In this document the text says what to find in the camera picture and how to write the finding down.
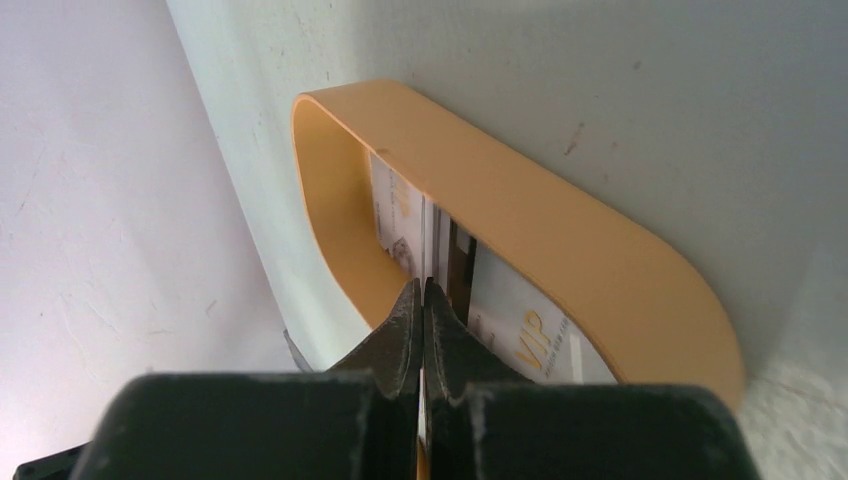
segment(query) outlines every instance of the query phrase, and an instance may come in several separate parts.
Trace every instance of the white wall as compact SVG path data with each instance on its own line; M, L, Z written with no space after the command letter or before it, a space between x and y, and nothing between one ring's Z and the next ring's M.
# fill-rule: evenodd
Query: white wall
M848 3L169 5L310 360L327 366L364 329L309 233L291 101L393 77L678 248L739 334L741 421L767 478L848 477Z
M0 477L133 376L292 369L164 2L3 2L0 72Z

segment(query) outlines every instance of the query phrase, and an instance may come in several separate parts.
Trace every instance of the scratch mark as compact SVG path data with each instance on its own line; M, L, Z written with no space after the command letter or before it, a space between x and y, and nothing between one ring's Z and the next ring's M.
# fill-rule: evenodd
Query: scratch mark
M217 304L218 304L218 299L216 298L215 300L212 300L212 303L210 303L208 307L206 307L206 316L207 317L209 316L209 312L211 312L212 309L215 308L215 305L217 305Z
M101 322L103 322L103 324L104 324L104 325L106 325L107 327L111 328L111 329L112 329L112 331L113 331L113 332L115 332L118 336L120 336L120 335L121 335L121 332L119 332L119 331L118 331L118 329L117 329L117 328L115 328L115 326L114 326L114 325L112 325L111 323L109 323L109 322L106 320L106 317L104 317L103 315L101 315L101 314L100 314L100 312L98 312L98 311L97 311L97 309L96 309L96 308L94 308L94 305L92 305L92 304L91 304L91 302L85 302L85 304L86 304L86 305L88 305L88 308L90 308L90 309L91 309L91 311L92 311L92 312L94 312L94 314L95 314L95 315L97 315L97 317L100 319L100 321L101 321Z
M24 200L21 202L21 206L18 207L18 211L15 213L16 217L21 213L21 210L24 209L26 202L29 201L29 194L32 193L32 186L35 184L35 177L37 177L38 172L41 171L41 157L44 156L45 150L47 150L46 143L41 148L41 153L38 154L38 159L35 161L35 172L32 174L32 178L29 179L29 188L27 188L27 193L24 195Z
M583 122L580 122L580 124L577 125L577 130L575 130L574 134L571 135L571 143L569 143L568 148L565 149L566 157L569 156L575 148L577 148L577 144L580 143L580 136L583 134L583 127L585 126L586 124Z
M83 346L82 342L80 342L80 339L76 335L74 335L73 330L71 330L71 320L70 318L68 318L68 299L65 298L64 295L59 295L59 298L62 299L62 318L65 320L65 330L68 331L68 335L70 335L71 339L77 345L77 349L82 355L82 365L83 368L85 368L85 373L87 373L89 378L91 378L92 380L104 384L103 380L100 380L100 377L98 377L94 374L93 371L91 371L91 368L88 366L88 352L85 350L85 347Z

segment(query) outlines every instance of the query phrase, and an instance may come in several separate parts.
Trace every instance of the brown stain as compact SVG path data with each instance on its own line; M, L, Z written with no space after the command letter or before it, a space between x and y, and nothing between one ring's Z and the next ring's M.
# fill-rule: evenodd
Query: brown stain
M583 135L583 127L585 126L586 124L583 122L580 122L580 124L577 125L577 130L575 130L574 133L571 135L571 143L569 143L568 148L565 149L566 157L569 156L571 152L573 152L574 149L577 148L577 145L580 143L580 137Z

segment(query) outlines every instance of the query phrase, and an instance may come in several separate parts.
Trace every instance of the black object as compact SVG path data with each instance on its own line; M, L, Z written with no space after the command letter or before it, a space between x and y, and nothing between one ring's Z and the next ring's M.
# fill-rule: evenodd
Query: black object
M422 366L431 478L758 478L709 392L535 385L468 333L437 285L420 298L410 282L324 373L135 380L70 478L414 478ZM61 455L15 478L68 478Z

